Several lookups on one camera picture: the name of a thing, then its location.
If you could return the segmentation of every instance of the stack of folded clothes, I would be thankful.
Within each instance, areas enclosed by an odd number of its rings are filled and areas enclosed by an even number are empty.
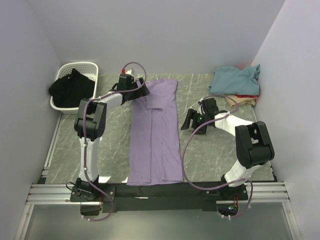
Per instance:
[[[251,104],[254,106],[259,96],[260,64],[248,66],[240,70],[234,66],[218,67],[209,86],[210,94],[229,95],[239,105]],[[236,104],[226,99],[231,107]]]

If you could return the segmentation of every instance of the laundry basket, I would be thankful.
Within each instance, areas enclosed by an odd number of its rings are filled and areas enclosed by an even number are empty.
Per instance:
[[[67,74],[71,74],[72,69],[76,69],[79,73],[81,73],[82,75],[85,75],[90,80],[95,82],[93,96],[92,96],[92,98],[95,98],[97,94],[97,84],[98,84],[98,71],[99,71],[98,66],[93,62],[86,62],[86,61],[68,63],[66,65],[63,65],[59,69],[55,80],[60,79]],[[71,108],[57,107],[54,104],[54,99],[52,96],[50,98],[50,105],[55,110],[59,110],[64,114],[77,114],[79,109],[79,107],[71,107]]]

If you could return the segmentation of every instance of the purple garment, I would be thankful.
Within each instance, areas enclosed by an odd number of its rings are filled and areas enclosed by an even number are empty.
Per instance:
[[[153,80],[150,94],[132,101],[130,175],[127,185],[174,184],[183,181],[176,80]]]

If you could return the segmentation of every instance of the teal cloth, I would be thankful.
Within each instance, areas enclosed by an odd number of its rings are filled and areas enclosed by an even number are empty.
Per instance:
[[[210,94],[223,95],[259,95],[260,64],[247,66],[240,70],[234,66],[217,67],[212,83],[209,86]]]

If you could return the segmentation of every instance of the gray marble surface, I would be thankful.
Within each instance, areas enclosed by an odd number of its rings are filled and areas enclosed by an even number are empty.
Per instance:
[[[208,85],[213,74],[153,74],[153,79],[178,80],[176,105],[178,126],[183,124],[189,107],[198,108],[197,101],[208,94]],[[98,79],[97,96],[107,93],[119,75],[101,75]],[[231,108],[224,98],[216,98],[220,110]],[[241,106],[235,116],[256,121],[253,108]],[[51,159],[46,184],[75,182],[80,171],[80,143],[74,131],[75,115],[63,114],[60,121],[57,141]],[[131,103],[113,108],[108,112],[106,130],[99,144],[98,168],[101,182],[126,182],[130,172],[129,143],[131,128]],[[180,147],[184,148],[192,129],[179,130]],[[235,138],[229,133],[208,127],[206,135],[195,135],[190,142],[184,166],[189,179],[194,182],[219,181],[237,160]],[[254,181],[273,181],[270,163],[263,165],[252,174]]]

